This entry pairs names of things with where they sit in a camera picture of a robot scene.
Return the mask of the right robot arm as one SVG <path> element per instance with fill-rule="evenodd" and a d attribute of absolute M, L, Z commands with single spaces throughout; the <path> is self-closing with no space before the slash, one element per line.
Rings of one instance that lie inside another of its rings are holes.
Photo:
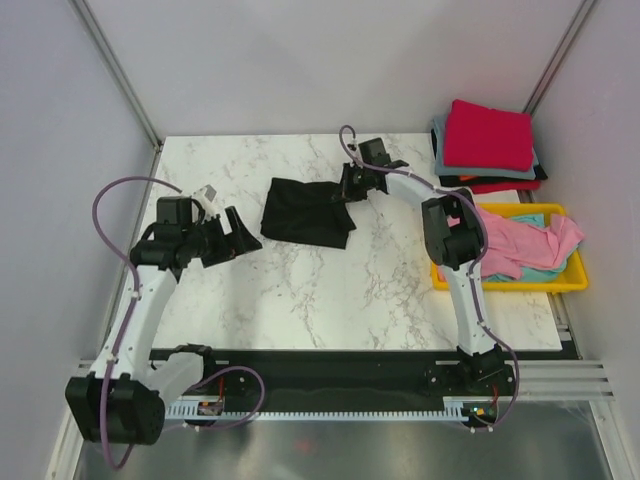
<path fill-rule="evenodd" d="M 505 364 L 503 343 L 491 332 L 481 282 L 488 234 L 471 195 L 437 188 L 411 172 L 406 162 L 393 161 L 380 138 L 340 144 L 350 159 L 339 182 L 341 200 L 362 201 L 377 190 L 420 212 L 426 252 L 445 276 L 456 316 L 459 361 L 452 368 L 454 379 L 473 394 L 509 386 L 512 370 Z"/>

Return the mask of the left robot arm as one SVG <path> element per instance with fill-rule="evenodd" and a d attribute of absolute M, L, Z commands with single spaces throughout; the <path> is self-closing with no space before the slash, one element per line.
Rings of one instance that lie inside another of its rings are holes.
<path fill-rule="evenodd" d="M 206 360 L 206 346 L 178 346 L 161 366 L 151 365 L 160 320 L 192 261 L 209 268 L 261 247 L 233 206 L 219 215 L 202 195 L 157 201 L 155 221 L 128 255 L 130 300 L 88 374 L 71 378 L 65 389 L 85 440 L 152 445 L 172 403 L 191 388 L 216 388 L 220 371 Z"/>

